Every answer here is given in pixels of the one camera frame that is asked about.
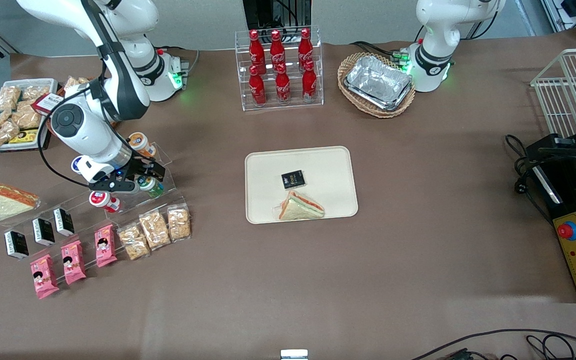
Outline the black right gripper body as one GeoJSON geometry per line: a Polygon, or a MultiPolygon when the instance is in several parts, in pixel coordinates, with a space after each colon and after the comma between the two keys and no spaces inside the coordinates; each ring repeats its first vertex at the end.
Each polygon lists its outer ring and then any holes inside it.
{"type": "Polygon", "coordinates": [[[154,177],[154,166],[162,166],[162,164],[152,157],[133,156],[124,166],[117,170],[117,177],[121,180],[130,180],[130,175],[141,174],[142,177],[157,180],[154,177]]]}

